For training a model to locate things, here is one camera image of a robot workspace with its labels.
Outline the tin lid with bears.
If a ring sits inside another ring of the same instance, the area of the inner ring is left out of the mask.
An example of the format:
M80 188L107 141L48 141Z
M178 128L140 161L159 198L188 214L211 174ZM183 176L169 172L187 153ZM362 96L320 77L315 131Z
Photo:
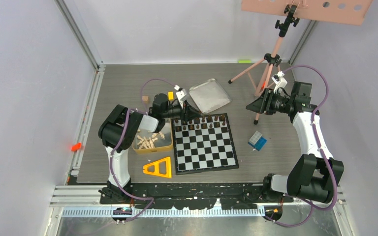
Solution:
M232 101L215 78L210 78L201 84L191 87L189 94L203 114L211 113Z

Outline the black white folding chessboard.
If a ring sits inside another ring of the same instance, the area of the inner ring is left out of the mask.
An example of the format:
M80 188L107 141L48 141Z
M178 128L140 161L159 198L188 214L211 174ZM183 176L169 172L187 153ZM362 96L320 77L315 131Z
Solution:
M215 116L219 117L218 121L214 121ZM202 128L203 117L206 118L206 129ZM215 127L216 122L220 123L220 127ZM194 130L189 129L191 125L189 122L186 125L187 130L183 130L184 125L177 118L172 119L171 123L176 174L184 175L239 168L227 113L204 115L193 119ZM181 127L180 132L176 131L178 126Z

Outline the gold tin box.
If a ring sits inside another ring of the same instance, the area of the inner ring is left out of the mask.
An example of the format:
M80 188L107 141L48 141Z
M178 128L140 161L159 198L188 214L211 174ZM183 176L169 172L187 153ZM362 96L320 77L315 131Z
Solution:
M138 129L132 149L137 154L171 151L173 149L171 119L165 120L165 125L158 133Z

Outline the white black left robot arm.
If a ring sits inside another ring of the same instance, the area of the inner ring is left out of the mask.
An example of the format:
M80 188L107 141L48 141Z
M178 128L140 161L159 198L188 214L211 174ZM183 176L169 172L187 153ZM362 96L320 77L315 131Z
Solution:
M190 121L201 117L201 112L186 100L175 104L168 96L159 93L154 96L152 106L145 114L123 105L116 105L98 130L98 136L108 155L109 177L107 188L120 204L131 198L126 187L130 181L128 172L128 150L139 129L158 133L165 126L166 119Z

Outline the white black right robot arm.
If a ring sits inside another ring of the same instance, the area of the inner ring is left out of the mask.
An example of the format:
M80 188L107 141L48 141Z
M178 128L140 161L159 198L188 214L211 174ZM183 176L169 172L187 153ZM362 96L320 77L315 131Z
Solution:
M318 106L311 104L310 83L294 82L290 96L282 96L267 88L246 106L258 114L287 114L300 143L302 155L287 176L269 174L263 180L261 195L268 202L280 195L328 204L337 200L344 164L328 150L320 128Z

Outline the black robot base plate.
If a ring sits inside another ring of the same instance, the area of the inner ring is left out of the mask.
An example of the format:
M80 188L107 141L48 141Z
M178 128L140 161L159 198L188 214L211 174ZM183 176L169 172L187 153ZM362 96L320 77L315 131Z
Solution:
M223 209L252 209L254 204L283 202L281 193L270 191L262 183L129 183L122 192L107 183L99 190L101 204L129 204L137 209L183 210L211 209L220 203Z

